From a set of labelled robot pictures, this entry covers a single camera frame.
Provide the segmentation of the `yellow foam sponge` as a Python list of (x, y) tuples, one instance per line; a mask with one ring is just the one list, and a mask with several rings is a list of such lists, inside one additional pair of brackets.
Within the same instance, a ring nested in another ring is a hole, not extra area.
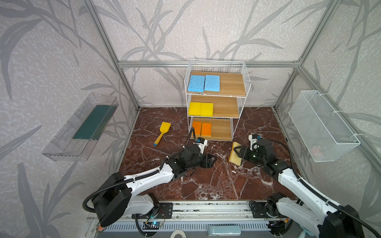
[(213, 103), (201, 103), (200, 116), (201, 117), (213, 117)]
[(189, 108), (188, 108), (188, 115), (189, 116), (201, 116), (201, 102), (190, 102)]

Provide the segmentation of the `blue cellulose sponge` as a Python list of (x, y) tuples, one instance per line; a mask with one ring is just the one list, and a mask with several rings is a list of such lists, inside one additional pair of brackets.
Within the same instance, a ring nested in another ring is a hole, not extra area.
[(204, 91), (219, 92), (220, 91), (220, 76), (206, 75)]
[(204, 92), (205, 76), (203, 75), (191, 75), (188, 85), (189, 92)]

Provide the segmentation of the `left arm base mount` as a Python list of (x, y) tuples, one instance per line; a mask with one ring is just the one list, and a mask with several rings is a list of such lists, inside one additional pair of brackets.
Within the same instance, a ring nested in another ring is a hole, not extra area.
[(147, 214), (138, 214), (138, 219), (170, 219), (172, 218), (173, 205), (171, 202), (161, 202)]

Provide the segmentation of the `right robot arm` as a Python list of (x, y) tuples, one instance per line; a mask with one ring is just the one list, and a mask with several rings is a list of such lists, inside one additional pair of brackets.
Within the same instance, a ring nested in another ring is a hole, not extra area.
[(360, 219), (353, 207), (342, 206), (330, 199), (299, 176), (293, 163), (277, 159), (273, 147), (275, 140), (266, 140), (253, 134), (249, 141), (249, 147), (233, 143), (230, 162), (239, 164), (245, 160), (262, 168), (302, 202), (298, 204), (282, 193), (277, 193), (268, 198), (269, 216), (288, 217), (318, 238), (363, 238), (364, 229), (377, 238), (381, 236)]

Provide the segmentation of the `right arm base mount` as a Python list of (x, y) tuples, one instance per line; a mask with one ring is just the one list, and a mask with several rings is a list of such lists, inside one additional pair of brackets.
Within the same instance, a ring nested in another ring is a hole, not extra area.
[(278, 218), (279, 215), (270, 210), (270, 206), (265, 201), (253, 201), (249, 202), (249, 208), (252, 212), (253, 218)]

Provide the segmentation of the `beige orange scrub sponge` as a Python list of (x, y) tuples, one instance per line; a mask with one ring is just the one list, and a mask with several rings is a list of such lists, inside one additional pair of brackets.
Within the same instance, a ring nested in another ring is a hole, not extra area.
[(192, 127), (194, 128), (194, 132), (196, 136), (201, 136), (201, 128), (202, 128), (202, 122), (193, 121)]

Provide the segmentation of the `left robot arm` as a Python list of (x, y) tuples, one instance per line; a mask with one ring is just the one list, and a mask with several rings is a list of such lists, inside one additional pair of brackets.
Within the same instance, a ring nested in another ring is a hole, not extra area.
[(154, 195), (143, 192), (161, 184), (180, 179), (196, 168), (210, 169), (217, 157), (205, 154), (207, 140), (196, 137), (192, 129), (187, 142), (179, 151), (166, 157), (160, 166), (134, 175), (112, 174), (95, 192), (84, 199), (82, 208), (97, 215), (101, 227), (107, 227), (124, 215), (151, 214), (159, 206)]

